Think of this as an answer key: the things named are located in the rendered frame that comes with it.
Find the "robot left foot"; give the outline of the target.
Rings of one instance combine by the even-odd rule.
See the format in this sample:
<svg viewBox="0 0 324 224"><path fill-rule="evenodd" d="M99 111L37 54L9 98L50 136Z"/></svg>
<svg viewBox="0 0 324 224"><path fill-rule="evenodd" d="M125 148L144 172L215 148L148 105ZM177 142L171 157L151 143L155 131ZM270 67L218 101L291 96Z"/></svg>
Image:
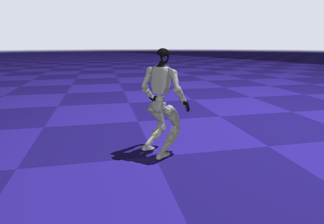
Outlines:
<svg viewBox="0 0 324 224"><path fill-rule="evenodd" d="M153 147L151 145L147 146L147 144L146 144L146 145L143 145L142 146L142 149L141 150L147 151L147 150L154 150L154 149L155 149L155 147Z"/></svg>

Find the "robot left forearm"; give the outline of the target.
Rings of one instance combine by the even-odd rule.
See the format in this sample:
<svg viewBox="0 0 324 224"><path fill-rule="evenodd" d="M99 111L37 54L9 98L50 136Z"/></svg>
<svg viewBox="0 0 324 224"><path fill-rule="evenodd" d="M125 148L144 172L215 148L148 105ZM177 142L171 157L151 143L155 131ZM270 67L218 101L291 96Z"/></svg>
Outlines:
<svg viewBox="0 0 324 224"><path fill-rule="evenodd" d="M149 90L149 88L147 89L147 90L144 90L144 89L142 89L143 91L144 91L144 93L146 93L146 95L149 97L149 98L154 98L154 95L151 93L151 91Z"/></svg>

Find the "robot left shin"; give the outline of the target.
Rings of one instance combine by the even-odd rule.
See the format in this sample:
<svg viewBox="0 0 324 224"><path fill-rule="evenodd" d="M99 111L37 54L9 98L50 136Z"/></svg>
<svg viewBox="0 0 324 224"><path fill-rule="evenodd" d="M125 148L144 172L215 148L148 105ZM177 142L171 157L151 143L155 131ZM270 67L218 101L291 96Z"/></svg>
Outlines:
<svg viewBox="0 0 324 224"><path fill-rule="evenodd" d="M159 123L158 123L159 124ZM161 131L161 129L158 129L158 124L157 126L154 128L154 130L151 133L150 138L148 139L148 141L146 142L147 146L151 145L155 140L157 140L159 138L159 136L163 133L163 131Z"/></svg>

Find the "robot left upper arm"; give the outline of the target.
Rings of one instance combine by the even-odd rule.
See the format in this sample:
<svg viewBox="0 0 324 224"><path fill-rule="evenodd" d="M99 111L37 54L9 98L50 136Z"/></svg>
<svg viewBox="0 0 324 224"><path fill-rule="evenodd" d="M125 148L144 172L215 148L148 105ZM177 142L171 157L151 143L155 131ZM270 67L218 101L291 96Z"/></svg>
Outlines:
<svg viewBox="0 0 324 224"><path fill-rule="evenodd" d="M146 69L146 74L145 74L143 82L141 84L141 88L144 90L147 90L149 88L149 85L147 83L150 81L150 78L151 78L151 69L152 69L152 67L148 67Z"/></svg>

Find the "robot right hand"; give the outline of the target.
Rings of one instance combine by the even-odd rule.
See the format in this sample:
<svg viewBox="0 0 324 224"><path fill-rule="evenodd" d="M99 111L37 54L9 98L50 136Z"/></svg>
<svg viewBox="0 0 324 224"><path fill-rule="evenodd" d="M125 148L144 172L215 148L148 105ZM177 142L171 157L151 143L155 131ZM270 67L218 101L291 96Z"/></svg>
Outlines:
<svg viewBox="0 0 324 224"><path fill-rule="evenodd" d="M187 112L188 112L190 110L188 102L183 102L183 105L186 105L185 107L187 107L186 109L187 109Z"/></svg>

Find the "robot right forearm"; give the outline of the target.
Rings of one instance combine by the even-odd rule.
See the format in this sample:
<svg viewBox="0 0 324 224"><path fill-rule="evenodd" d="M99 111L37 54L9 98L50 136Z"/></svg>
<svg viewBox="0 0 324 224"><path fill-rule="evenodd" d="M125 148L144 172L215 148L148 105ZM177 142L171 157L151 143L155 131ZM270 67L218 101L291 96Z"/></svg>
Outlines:
<svg viewBox="0 0 324 224"><path fill-rule="evenodd" d="M179 97L181 103L183 104L183 102L187 102L186 99L185 99L185 96L183 95L183 92L182 92L182 89L181 87L179 86L179 89L180 89L180 92L177 93L177 96Z"/></svg>

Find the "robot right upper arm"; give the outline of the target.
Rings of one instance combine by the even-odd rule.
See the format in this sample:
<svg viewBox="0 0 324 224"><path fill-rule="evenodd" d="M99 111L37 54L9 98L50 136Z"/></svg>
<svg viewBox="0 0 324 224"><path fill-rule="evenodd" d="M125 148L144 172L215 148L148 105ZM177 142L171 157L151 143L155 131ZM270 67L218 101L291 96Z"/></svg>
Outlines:
<svg viewBox="0 0 324 224"><path fill-rule="evenodd" d="M179 80L178 80L178 72L175 69L172 68L168 68L168 74L171 76L173 85L174 85L174 92L175 93L179 93L180 89L179 89Z"/></svg>

